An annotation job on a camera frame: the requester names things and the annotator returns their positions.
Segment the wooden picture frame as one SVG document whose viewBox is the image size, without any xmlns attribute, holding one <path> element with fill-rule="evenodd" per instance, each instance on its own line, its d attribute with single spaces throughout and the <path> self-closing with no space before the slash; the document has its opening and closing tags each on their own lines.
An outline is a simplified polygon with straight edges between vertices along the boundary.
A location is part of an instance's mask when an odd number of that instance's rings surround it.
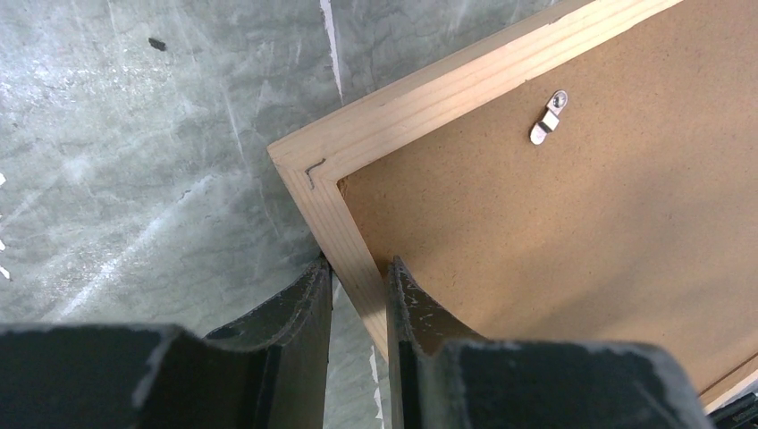
<svg viewBox="0 0 758 429">
<path fill-rule="evenodd" d="M 757 380 L 754 1 L 563 1 L 268 152 L 382 353 L 401 257 L 486 337 L 653 343 L 709 410 Z"/>
</svg>

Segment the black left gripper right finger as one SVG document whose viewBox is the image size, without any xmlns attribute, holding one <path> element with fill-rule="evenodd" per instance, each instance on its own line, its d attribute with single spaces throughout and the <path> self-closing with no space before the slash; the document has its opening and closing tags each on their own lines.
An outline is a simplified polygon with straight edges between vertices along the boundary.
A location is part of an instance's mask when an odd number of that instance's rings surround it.
<svg viewBox="0 0 758 429">
<path fill-rule="evenodd" d="M 417 284 L 387 276 L 395 428 L 709 428 L 664 349 L 616 341 L 488 340 Z"/>
</svg>

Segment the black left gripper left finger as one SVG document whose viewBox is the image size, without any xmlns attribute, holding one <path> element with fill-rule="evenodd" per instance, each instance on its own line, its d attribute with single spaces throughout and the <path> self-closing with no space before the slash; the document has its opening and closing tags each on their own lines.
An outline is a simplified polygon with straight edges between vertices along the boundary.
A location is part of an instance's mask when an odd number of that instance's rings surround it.
<svg viewBox="0 0 758 429">
<path fill-rule="evenodd" d="M 205 336 L 176 324 L 3 324 L 4 428 L 319 428 L 333 275 L 324 257 Z"/>
</svg>

